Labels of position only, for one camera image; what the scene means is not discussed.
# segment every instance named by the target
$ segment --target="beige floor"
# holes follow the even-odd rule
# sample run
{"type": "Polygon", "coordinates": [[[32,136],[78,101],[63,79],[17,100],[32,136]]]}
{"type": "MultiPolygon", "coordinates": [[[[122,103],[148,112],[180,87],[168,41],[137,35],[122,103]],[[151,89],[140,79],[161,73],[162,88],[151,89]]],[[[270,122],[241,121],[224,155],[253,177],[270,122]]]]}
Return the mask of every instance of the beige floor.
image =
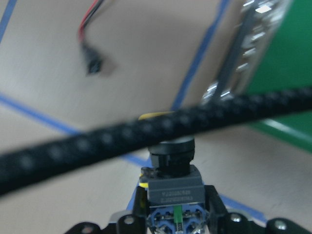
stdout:
{"type": "MultiPolygon", "coordinates": [[[[90,2],[17,2],[0,44],[0,93],[80,130],[168,110],[218,1],[112,1],[87,32],[108,64],[87,77],[76,30],[90,2]]],[[[200,100],[221,63],[240,2],[230,5],[185,104],[200,100]]],[[[3,104],[0,129],[0,152],[64,136],[3,104]]],[[[223,195],[312,230],[309,153],[241,126],[197,136],[194,164],[223,195]]],[[[127,206],[138,174],[137,165],[116,159],[3,197],[0,227],[8,234],[61,234],[84,220],[104,227],[127,206]]]]}

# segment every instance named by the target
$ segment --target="black cable sleeve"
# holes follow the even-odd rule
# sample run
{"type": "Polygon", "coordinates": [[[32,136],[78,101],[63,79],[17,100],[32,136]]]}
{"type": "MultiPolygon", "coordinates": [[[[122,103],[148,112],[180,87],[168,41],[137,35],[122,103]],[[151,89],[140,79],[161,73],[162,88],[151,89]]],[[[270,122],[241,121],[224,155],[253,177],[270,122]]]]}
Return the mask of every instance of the black cable sleeve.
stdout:
{"type": "Polygon", "coordinates": [[[239,96],[0,156],[0,195],[163,140],[312,109],[312,87],[239,96]]]}

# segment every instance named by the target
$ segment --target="yellow part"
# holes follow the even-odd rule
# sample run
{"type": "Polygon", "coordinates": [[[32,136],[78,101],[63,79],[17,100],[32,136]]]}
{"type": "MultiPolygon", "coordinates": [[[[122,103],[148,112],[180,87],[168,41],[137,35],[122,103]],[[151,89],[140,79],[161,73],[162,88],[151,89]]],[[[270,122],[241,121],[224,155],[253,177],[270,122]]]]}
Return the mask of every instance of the yellow part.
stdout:
{"type": "Polygon", "coordinates": [[[166,115],[166,114],[169,114],[169,113],[172,113],[172,112],[173,111],[146,113],[146,114],[141,115],[138,118],[138,120],[142,120],[142,119],[146,119],[146,118],[153,118],[153,117],[156,117],[156,116],[162,116],[162,115],[166,115]]]}
{"type": "Polygon", "coordinates": [[[148,189],[148,183],[139,183],[138,185],[144,189],[148,189]]]}

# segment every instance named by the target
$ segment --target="wire connector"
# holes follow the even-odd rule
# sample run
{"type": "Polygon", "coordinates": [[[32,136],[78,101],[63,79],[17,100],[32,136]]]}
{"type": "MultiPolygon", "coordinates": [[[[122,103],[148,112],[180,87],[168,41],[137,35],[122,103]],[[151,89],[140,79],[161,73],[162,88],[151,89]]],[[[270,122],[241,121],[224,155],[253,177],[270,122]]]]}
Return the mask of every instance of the wire connector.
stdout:
{"type": "Polygon", "coordinates": [[[101,70],[103,59],[96,49],[82,44],[82,52],[87,65],[88,74],[95,74],[101,70]]]}

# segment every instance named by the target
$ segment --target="green board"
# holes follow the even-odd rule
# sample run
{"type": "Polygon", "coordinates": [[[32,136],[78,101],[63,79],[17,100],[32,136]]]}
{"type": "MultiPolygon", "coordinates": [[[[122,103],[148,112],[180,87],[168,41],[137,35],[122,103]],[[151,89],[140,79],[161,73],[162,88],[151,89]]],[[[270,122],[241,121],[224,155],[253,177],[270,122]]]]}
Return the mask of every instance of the green board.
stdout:
{"type": "MultiPolygon", "coordinates": [[[[312,86],[312,0],[294,0],[248,93],[312,86]]],[[[312,152],[312,112],[258,122],[253,127],[312,152]]]]}

